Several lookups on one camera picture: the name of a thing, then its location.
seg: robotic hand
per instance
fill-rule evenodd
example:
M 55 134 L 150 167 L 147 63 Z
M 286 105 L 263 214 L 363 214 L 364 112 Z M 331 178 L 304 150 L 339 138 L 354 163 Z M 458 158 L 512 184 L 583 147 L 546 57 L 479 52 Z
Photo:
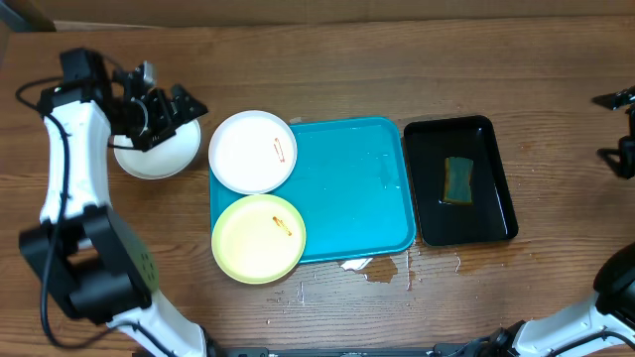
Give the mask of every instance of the robotic hand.
M 291 350 L 220 349 L 202 327 L 185 319 L 163 296 L 155 262 L 145 245 L 112 210 L 106 148 L 110 135 L 126 135 L 131 148 L 147 151 L 203 115 L 207 108 L 181 86 L 173 99 L 154 88 L 155 74 L 144 62 L 131 72 L 120 66 L 110 79 L 104 56 L 86 49 L 61 54 L 63 78 L 42 91 L 38 105 L 18 100 L 44 118 L 51 141 L 49 190 L 40 226 L 20 234 L 20 251 L 42 281 L 45 334 L 61 348 L 82 348 L 120 330 L 157 356 L 580 356 L 614 344 L 635 349 L 635 244 L 611 258 L 595 280 L 589 299 L 536 321 L 520 321 L 467 344 L 417 349 Z M 114 97 L 111 82 L 123 86 Z M 93 247 L 97 256 L 79 263 L 68 257 Z M 47 296 L 64 314 L 106 323 L 108 330 L 79 345 L 55 339 Z

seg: blue tray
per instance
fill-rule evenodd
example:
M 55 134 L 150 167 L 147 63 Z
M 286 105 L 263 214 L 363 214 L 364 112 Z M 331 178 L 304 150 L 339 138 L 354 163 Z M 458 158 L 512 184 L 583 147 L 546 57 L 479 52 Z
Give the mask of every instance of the blue tray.
M 298 161 L 272 194 L 298 209 L 307 226 L 300 263 L 397 253 L 417 225 L 399 130 L 382 117 L 296 124 Z M 243 197 L 209 171 L 211 227 Z

